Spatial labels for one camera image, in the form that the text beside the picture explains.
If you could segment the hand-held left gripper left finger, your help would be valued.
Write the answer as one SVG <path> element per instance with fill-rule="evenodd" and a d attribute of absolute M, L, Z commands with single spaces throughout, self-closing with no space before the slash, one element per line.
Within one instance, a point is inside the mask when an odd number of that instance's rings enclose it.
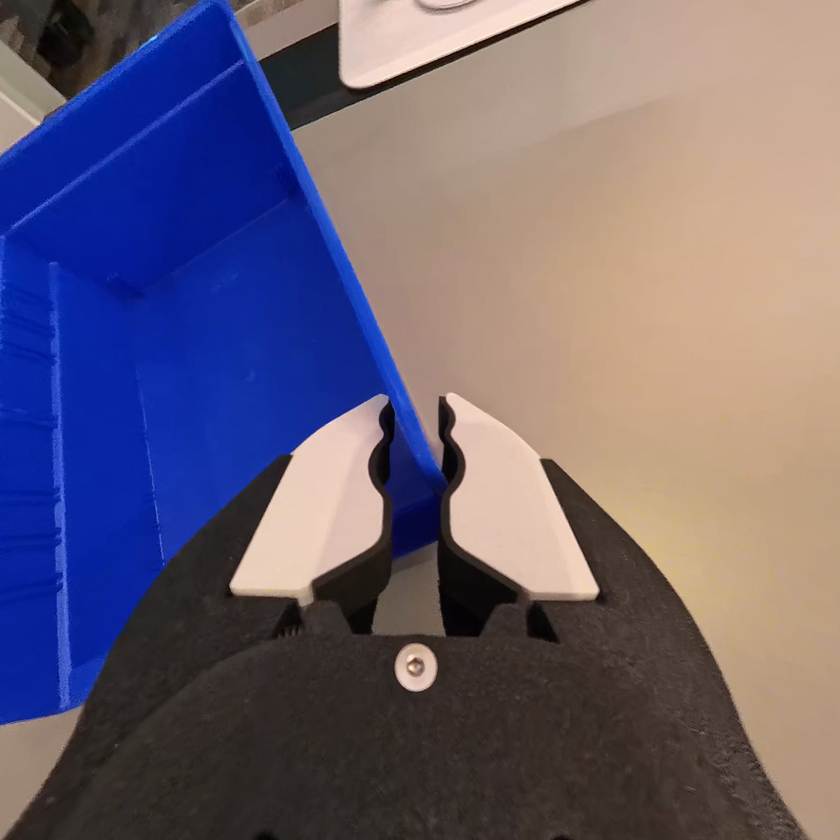
<path fill-rule="evenodd" d="M 290 455 L 230 581 L 232 595 L 335 604 L 370 634 L 392 575 L 394 409 L 373 396 L 321 426 Z"/>

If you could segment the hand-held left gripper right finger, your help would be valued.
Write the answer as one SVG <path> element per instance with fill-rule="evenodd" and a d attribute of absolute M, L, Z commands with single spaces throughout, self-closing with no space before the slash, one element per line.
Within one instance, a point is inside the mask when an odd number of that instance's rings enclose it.
<path fill-rule="evenodd" d="M 523 606 L 552 637 L 542 605 L 595 602 L 600 586 L 555 492 L 550 463 L 463 396 L 438 400 L 446 489 L 437 539 L 447 636 L 476 637 L 500 606 Z"/>

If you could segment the blue plastic bin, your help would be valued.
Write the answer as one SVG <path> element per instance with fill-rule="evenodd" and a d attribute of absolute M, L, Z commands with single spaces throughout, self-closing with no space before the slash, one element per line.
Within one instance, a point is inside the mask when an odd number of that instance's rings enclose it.
<path fill-rule="evenodd" d="M 201 2 L 2 154 L 1 719 L 85 701 L 165 563 L 378 394 L 396 558 L 443 477 L 259 63 Z"/>

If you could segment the white document stand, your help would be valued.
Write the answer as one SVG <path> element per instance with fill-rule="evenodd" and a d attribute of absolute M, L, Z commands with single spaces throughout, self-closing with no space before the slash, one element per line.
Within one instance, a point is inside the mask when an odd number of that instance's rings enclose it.
<path fill-rule="evenodd" d="M 561 13 L 575 1 L 339 1 L 339 78 L 363 90 Z"/>

